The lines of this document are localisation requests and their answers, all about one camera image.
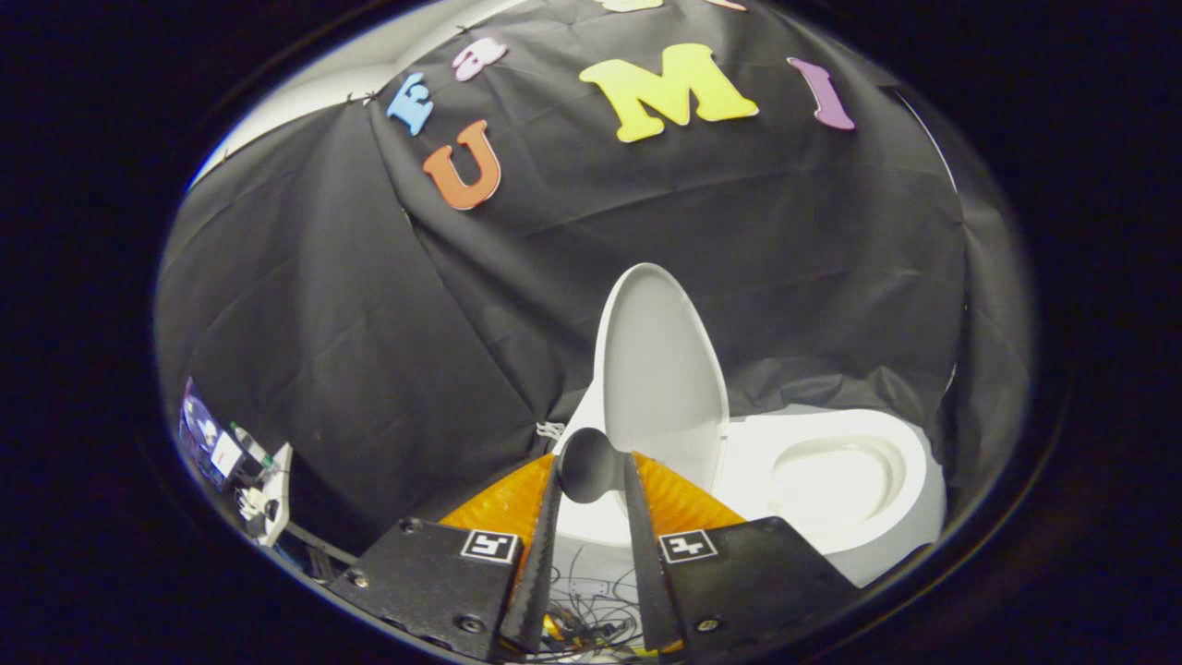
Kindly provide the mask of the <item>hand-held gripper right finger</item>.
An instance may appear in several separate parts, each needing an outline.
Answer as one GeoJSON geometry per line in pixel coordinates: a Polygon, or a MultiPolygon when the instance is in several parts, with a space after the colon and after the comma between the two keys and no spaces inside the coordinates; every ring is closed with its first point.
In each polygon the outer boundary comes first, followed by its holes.
{"type": "Polygon", "coordinates": [[[741,519],[637,452],[624,488],[645,647],[663,659],[794,654],[860,600],[785,519],[741,519]]]}

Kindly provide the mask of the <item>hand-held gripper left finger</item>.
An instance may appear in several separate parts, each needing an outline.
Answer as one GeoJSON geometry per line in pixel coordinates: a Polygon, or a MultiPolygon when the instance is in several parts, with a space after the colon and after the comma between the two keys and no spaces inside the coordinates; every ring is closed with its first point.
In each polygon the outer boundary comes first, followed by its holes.
{"type": "Polygon", "coordinates": [[[440,521],[401,519],[330,585],[397,635],[493,661],[541,647],[561,504],[546,454],[440,521]]]}

